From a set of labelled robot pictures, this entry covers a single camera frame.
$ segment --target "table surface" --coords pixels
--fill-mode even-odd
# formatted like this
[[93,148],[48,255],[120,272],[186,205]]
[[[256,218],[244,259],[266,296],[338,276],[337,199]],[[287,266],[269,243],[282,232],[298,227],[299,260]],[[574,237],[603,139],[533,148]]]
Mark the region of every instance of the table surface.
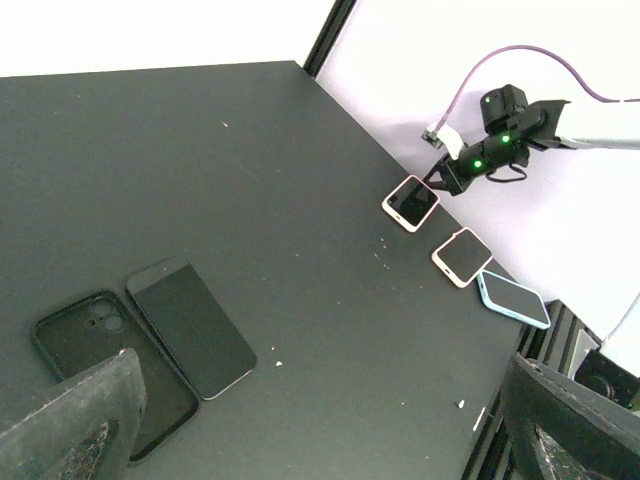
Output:
[[258,366],[127,479],[460,477],[520,325],[432,264],[442,208],[382,212],[406,172],[296,64],[1,79],[0,165],[2,404],[54,384],[33,321],[183,256]]

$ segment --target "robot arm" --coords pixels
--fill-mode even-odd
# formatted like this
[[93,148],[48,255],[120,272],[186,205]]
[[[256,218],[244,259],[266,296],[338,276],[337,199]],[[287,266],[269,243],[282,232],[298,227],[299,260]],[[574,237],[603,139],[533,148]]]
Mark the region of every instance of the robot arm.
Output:
[[[430,126],[423,138],[448,153],[427,174],[431,188],[451,195],[466,191],[471,182],[486,176],[497,182],[524,180],[529,149],[614,148],[640,149],[640,103],[571,103],[545,100],[528,104],[524,92],[512,85],[492,90],[480,100],[487,137],[471,146],[447,125]],[[509,166],[521,176],[502,180],[491,177]],[[441,180],[433,181],[435,173]]]

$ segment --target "white phone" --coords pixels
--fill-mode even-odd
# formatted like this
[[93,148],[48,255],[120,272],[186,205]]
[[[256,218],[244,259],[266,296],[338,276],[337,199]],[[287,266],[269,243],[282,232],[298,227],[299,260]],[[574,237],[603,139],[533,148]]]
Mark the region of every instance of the white phone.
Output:
[[440,197],[415,175],[409,175],[382,202],[382,209],[408,232],[415,232],[440,203]]
[[487,270],[478,275],[478,287],[487,308],[542,330],[551,325],[538,292]]
[[464,288],[493,258],[489,247],[468,227],[455,232],[431,259],[456,287]]

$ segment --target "white background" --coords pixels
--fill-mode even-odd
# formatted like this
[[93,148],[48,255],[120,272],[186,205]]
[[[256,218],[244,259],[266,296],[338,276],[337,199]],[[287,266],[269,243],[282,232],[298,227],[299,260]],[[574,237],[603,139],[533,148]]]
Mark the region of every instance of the white background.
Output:
[[0,77],[296,60],[333,0],[3,2]]
[[[420,139],[423,129],[471,67],[502,46],[548,48],[601,95],[640,97],[640,40],[628,8],[626,0],[580,8],[557,0],[517,8],[497,0],[361,1],[318,80],[403,166],[425,174],[443,152]],[[480,97],[506,83],[530,102],[592,101],[553,60],[502,54],[472,78],[448,122],[468,143],[484,136]],[[518,281],[562,299],[604,337],[640,291],[640,152],[533,152],[528,173],[511,185],[477,180],[462,196],[443,193],[443,204]],[[626,336],[640,338],[637,313]]]

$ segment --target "blue phone case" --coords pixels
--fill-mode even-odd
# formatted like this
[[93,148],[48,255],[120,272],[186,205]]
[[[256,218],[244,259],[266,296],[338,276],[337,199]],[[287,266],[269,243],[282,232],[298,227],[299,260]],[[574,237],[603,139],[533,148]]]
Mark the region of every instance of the blue phone case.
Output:
[[[487,292],[487,286],[486,283],[484,281],[484,275],[493,275],[494,277],[499,278],[500,280],[503,280],[505,282],[511,283],[517,287],[520,287],[524,290],[527,290],[533,294],[536,295],[536,297],[538,297],[540,299],[540,304],[542,305],[542,309],[544,311],[547,323],[544,324],[534,318],[528,317],[526,315],[523,315],[522,313],[518,313],[514,310],[510,310],[508,308],[503,307],[502,305],[498,305],[496,303],[493,303],[493,301],[491,300],[491,297],[489,296],[489,292]],[[493,310],[495,312],[501,313],[503,315],[506,315],[507,317],[511,317],[514,320],[518,320],[520,322],[526,323],[527,325],[531,325],[532,327],[536,327],[539,328],[540,330],[546,330],[547,328],[549,328],[551,326],[551,320],[549,319],[549,314],[547,313],[547,309],[544,307],[544,302],[542,301],[542,297],[540,297],[540,294],[538,292],[536,292],[535,290],[531,290],[530,288],[524,287],[522,285],[520,285],[519,283],[513,282],[507,278],[501,277],[500,275],[496,275],[493,272],[489,272],[487,270],[483,270],[482,272],[480,272],[480,274],[477,277],[478,280],[478,287],[480,288],[480,296],[482,297],[482,303],[485,304],[485,306],[487,308],[489,308],[490,310]]]

